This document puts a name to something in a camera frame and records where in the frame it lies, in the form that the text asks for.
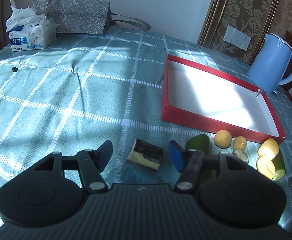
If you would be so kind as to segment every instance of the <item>bed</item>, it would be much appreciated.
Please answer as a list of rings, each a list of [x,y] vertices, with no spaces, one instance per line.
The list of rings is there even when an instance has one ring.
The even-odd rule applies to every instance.
[[[169,183],[179,173],[168,143],[181,146],[200,133],[160,119],[163,67],[167,54],[193,60],[247,82],[248,65],[221,52],[159,33],[120,27],[104,35],[58,34],[42,50],[0,51],[0,187],[53,151],[74,155],[111,140],[114,151],[102,177],[112,183]],[[278,182],[287,195],[279,225],[292,232],[292,102],[282,88],[268,95],[284,127],[280,145],[286,176]],[[164,149],[156,174],[125,166],[136,138]],[[218,149],[213,145],[213,152]],[[249,163],[256,168],[259,144],[248,142]],[[76,172],[65,176],[80,184]]]

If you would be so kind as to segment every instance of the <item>light switch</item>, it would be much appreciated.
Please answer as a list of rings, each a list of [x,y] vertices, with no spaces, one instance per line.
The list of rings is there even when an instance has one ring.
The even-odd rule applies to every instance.
[[[235,30],[236,29],[234,27],[231,27],[230,25],[228,25],[223,40],[227,41],[228,43],[230,43]]]
[[[241,48],[244,44],[245,39],[247,38],[247,35],[244,33],[240,33],[239,39],[236,42],[236,47]]]
[[[246,37],[244,43],[243,43],[242,46],[241,46],[241,49],[243,49],[243,50],[245,50],[245,51],[247,51],[248,45],[249,45],[250,40],[251,40],[251,37],[249,37],[248,35],[246,35],[246,36],[247,36],[247,37]]]
[[[239,39],[239,36],[240,36],[241,32],[239,30],[235,30],[234,34],[233,34],[233,37],[231,38],[231,41],[230,41],[230,44],[233,44],[233,45],[236,45],[238,39]]]

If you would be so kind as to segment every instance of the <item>blue label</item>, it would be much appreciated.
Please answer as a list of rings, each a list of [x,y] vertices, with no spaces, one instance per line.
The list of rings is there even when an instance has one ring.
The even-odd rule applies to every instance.
[[[24,25],[16,26],[10,30],[10,32],[21,31],[24,28]]]
[[[37,48],[37,47],[42,48],[43,46],[40,45],[40,44],[36,44],[36,45],[33,45],[33,46],[27,46],[28,49],[33,49],[33,48]]]
[[[28,44],[26,37],[10,39],[10,45],[23,45],[23,44]]]

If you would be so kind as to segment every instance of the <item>metal screw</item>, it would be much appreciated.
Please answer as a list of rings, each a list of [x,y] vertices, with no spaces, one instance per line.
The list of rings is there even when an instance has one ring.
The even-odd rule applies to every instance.
[[[92,182],[91,184],[89,184],[89,187],[92,189],[92,190],[101,190],[103,189],[104,187],[106,187],[106,185],[102,182]]]
[[[180,190],[189,190],[193,187],[193,184],[191,184],[188,181],[180,182],[177,184],[177,188]]]

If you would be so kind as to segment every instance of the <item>white tissue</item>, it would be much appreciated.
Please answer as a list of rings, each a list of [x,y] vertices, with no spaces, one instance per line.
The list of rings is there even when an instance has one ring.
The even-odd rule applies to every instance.
[[[45,14],[36,15],[36,13],[31,8],[17,9],[14,0],[10,0],[10,5],[13,10],[13,14],[6,22],[6,31],[9,32],[12,28],[16,26],[25,25],[28,23],[33,23],[38,20],[46,19]]]

